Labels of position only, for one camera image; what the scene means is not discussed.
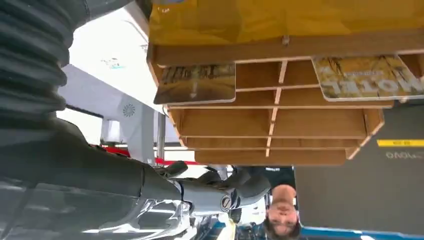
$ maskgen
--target man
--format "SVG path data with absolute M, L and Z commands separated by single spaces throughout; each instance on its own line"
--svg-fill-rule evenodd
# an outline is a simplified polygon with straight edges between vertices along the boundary
M 295 239 L 300 235 L 301 225 L 297 209 L 295 173 L 289 167 L 244 167 L 251 176 L 261 174 L 271 184 L 272 203 L 263 222 L 269 240 Z

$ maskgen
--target wooden rack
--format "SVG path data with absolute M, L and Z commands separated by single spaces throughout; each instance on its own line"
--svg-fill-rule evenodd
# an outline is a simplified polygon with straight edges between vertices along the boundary
M 182 145 L 204 164 L 341 165 L 384 124 L 393 101 L 329 102 L 311 56 L 398 53 L 421 77 L 421 29 L 346 36 L 290 37 L 237 45 L 150 45 L 158 84 L 164 66 L 237 63 L 232 103 L 168 108 Z

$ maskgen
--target black hose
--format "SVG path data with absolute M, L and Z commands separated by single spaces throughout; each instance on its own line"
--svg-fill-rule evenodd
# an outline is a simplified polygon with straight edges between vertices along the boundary
M 89 147 L 56 118 L 74 30 L 129 2 L 0 1 L 0 178 L 140 195 L 140 162 Z

